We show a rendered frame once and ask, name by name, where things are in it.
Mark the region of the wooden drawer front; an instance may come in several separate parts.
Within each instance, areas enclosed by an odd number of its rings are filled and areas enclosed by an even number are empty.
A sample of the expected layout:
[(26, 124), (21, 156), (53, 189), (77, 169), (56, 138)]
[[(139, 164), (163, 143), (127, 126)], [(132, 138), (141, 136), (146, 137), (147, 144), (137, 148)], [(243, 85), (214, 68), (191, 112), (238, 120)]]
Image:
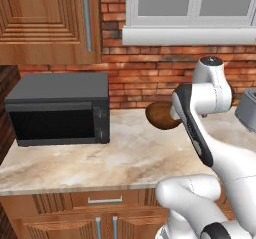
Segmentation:
[(71, 194), (72, 204), (74, 207), (86, 206), (101, 206), (101, 205), (114, 205), (114, 204), (91, 204), (88, 205), (88, 197), (91, 199), (113, 199), (119, 198), (122, 195), (123, 202), (115, 203), (117, 205), (138, 205), (142, 195), (139, 189), (130, 190), (110, 190), (110, 191), (88, 191), (88, 192), (75, 192)]

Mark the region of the grey toaster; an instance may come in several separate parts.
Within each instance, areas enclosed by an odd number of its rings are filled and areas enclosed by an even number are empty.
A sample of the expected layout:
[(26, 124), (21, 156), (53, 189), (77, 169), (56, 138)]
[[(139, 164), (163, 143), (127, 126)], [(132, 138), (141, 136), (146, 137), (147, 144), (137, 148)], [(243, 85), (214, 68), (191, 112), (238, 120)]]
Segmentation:
[(256, 133), (256, 88), (244, 90), (235, 116), (250, 132)]

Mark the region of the brown wooden bowl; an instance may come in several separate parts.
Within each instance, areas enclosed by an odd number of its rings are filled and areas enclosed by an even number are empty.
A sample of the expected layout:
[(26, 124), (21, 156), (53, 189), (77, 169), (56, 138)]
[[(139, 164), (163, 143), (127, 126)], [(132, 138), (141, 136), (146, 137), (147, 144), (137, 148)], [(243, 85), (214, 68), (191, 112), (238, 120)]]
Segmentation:
[(171, 117), (171, 103), (168, 101), (154, 102), (145, 109), (146, 118), (151, 125), (160, 130), (170, 130), (178, 127), (181, 120)]

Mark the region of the white window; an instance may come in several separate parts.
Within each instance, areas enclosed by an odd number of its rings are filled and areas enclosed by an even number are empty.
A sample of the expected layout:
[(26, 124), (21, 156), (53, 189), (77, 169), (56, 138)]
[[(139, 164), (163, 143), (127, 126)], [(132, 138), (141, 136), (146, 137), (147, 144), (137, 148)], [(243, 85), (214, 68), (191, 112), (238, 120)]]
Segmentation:
[(125, 45), (254, 45), (256, 0), (126, 0)]

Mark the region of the black microwave oven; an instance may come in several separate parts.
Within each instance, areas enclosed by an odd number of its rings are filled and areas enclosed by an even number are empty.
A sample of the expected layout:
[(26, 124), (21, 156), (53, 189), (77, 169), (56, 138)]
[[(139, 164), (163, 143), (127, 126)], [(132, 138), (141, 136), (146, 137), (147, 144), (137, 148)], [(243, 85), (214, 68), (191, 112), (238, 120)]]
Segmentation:
[(27, 74), (4, 107), (21, 147), (110, 142), (106, 73)]

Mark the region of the wooden base cupboard door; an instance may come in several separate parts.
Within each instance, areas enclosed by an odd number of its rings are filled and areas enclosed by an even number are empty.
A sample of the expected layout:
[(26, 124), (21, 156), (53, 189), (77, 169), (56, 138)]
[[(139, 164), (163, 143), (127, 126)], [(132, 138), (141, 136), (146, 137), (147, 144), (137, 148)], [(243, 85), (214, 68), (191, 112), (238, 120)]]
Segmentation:
[(98, 239), (96, 217), (92, 214), (46, 215), (15, 219), (19, 239)]
[(118, 239), (155, 239), (165, 224), (168, 211), (164, 209), (108, 212), (107, 239), (113, 238), (113, 216), (118, 216)]

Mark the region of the wooden wall cupboard door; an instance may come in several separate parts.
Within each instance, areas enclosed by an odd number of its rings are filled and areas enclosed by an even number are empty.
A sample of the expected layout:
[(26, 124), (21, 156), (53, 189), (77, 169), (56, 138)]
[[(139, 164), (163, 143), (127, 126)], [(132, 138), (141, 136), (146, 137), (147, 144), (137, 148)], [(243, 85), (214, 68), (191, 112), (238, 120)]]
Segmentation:
[(90, 0), (93, 51), (86, 49), (82, 0), (0, 0), (0, 65), (101, 61), (100, 0)]

